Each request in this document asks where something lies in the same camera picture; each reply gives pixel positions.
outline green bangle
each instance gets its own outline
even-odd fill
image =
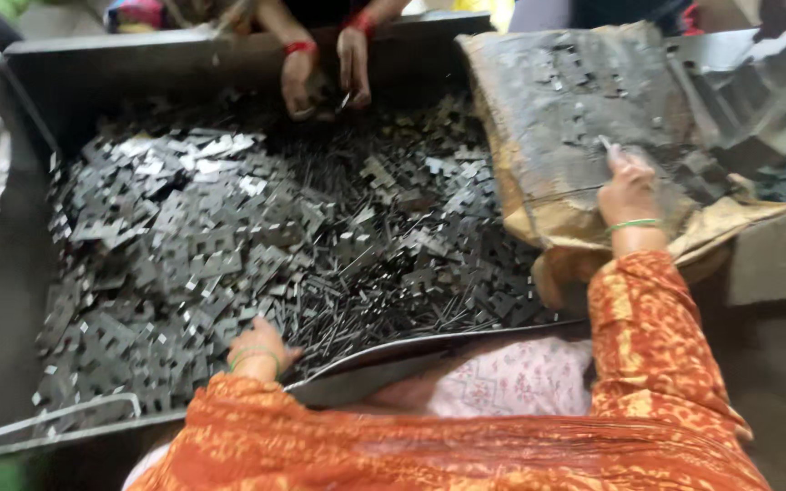
[[[626,222],[621,222],[616,225],[612,225],[609,228],[605,229],[607,233],[612,233],[615,230],[622,229],[624,227],[659,227],[660,220],[657,218],[641,218],[639,220],[628,220]]]
[[[250,358],[250,356],[245,356],[244,358],[239,359],[241,354],[245,351],[258,351],[256,354],[271,356],[272,360],[275,361],[275,378],[278,378],[278,376],[281,374],[281,361],[278,360],[278,355],[274,354],[274,352],[269,350],[267,347],[260,345],[248,346],[247,348],[242,348],[241,350],[236,351],[235,356],[232,358],[232,363],[230,364],[230,372],[234,372],[239,363],[244,362],[246,359]]]

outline orange patterned dupatta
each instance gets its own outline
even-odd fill
[[[317,412],[277,384],[216,375],[130,489],[769,489],[669,255],[609,263],[589,299],[589,417]]]

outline bangle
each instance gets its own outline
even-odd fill
[[[660,220],[657,218],[641,218],[639,220],[628,220],[626,222],[621,222],[616,225],[612,225],[609,228],[605,229],[606,232],[612,233],[615,230],[622,229],[624,227],[659,227]]]
[[[253,355],[248,355],[239,359],[241,354],[245,351],[254,351],[254,353]],[[278,355],[274,354],[274,352],[269,350],[267,347],[260,345],[248,346],[247,348],[242,348],[241,350],[236,351],[235,356],[232,358],[232,363],[230,363],[230,372],[234,372],[239,363],[244,362],[251,356],[256,355],[268,355],[272,357],[272,360],[275,361],[275,378],[278,378],[278,376],[281,374],[281,362],[278,360]]]
[[[365,10],[360,10],[354,17],[350,17],[345,21],[342,25],[342,29],[345,27],[353,27],[365,34],[367,39],[372,39],[372,35],[375,34],[376,24],[375,21],[372,20],[372,17],[368,16]]]
[[[314,41],[294,41],[292,43],[288,43],[284,45],[284,56],[289,56],[296,51],[308,51],[308,52],[316,52],[317,51],[317,43]]]

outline orange shawl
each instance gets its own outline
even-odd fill
[[[130,489],[769,489],[669,255],[609,263],[589,300],[589,417],[317,412],[278,384],[216,375]]]

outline red thread bracelet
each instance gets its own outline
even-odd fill
[[[284,56],[293,54],[296,51],[315,52],[317,51],[317,43],[314,41],[296,41],[284,45]]]
[[[372,39],[372,35],[375,34],[376,24],[375,21],[372,20],[372,17],[368,16],[365,10],[361,10],[354,17],[347,20],[342,26],[342,29],[345,27],[353,27],[365,34],[366,38]]]

